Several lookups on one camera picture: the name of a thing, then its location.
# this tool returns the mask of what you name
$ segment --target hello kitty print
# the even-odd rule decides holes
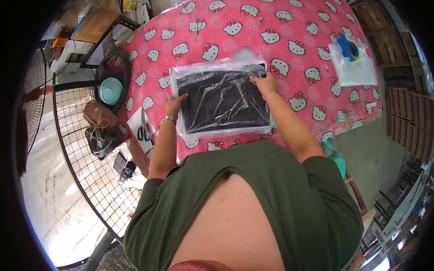
[[[158,138],[164,101],[172,95],[170,70],[216,59],[262,55],[276,79],[277,93],[307,124],[318,141],[382,112],[377,85],[341,87],[330,61],[335,33],[351,36],[367,48],[361,27],[342,0],[203,0],[184,1],[152,18],[120,46],[131,66],[125,105],[118,111],[119,131],[132,137],[125,120],[143,108]],[[112,61],[121,69],[120,59]],[[376,107],[366,107],[377,102]],[[177,157],[214,151],[266,138],[284,146],[277,126],[265,135],[178,138]],[[150,153],[142,153],[145,161]]]

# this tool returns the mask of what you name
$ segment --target wristwatch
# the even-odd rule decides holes
[[[161,121],[163,122],[163,120],[171,120],[171,121],[173,121],[173,122],[176,124],[176,120],[175,120],[175,118],[172,117],[172,116],[164,116],[164,117],[161,119]]]

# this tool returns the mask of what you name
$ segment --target person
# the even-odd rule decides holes
[[[342,270],[354,258],[362,218],[336,163],[269,72],[251,80],[288,150],[259,140],[194,153],[177,166],[175,121],[163,120],[124,237],[136,269]],[[176,119],[187,98],[168,99],[166,115]]]

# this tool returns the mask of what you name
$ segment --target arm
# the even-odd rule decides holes
[[[276,81],[271,73],[268,72],[266,78],[251,76],[250,79],[258,86],[286,146],[295,158],[300,163],[303,163],[309,157],[324,156],[309,128],[282,97],[276,93]]]
[[[169,97],[164,103],[166,115],[178,118],[178,112],[181,108],[181,102],[187,98],[184,94],[174,100]],[[175,123],[171,120],[164,120],[161,123],[158,140],[154,146],[151,163],[149,165],[148,179],[159,178],[166,179],[172,167],[176,166],[176,130]]]

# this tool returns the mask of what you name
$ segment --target wire mesh rack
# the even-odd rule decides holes
[[[115,234],[122,237],[135,212],[141,190],[118,184],[106,160],[99,160],[89,149],[85,130],[89,126],[83,109],[93,99],[87,88],[75,88],[53,95],[54,119],[60,146],[71,174],[90,207]]]
[[[27,153],[32,149],[41,122],[46,91],[46,67],[42,49],[33,54],[23,84],[22,108],[26,112]]]

